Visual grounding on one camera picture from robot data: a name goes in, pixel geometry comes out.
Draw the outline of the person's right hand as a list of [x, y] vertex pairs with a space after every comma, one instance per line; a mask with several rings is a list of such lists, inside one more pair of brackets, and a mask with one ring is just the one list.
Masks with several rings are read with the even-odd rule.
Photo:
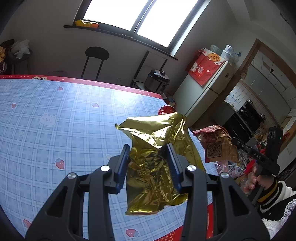
[[252, 171], [247, 175], [247, 181], [245, 182], [245, 185], [243, 185], [241, 189], [245, 194], [248, 194], [255, 188], [256, 184], [259, 184], [264, 188], [264, 190], [267, 190], [273, 185], [273, 182], [273, 176], [258, 174], [258, 165], [255, 163], [252, 167]]

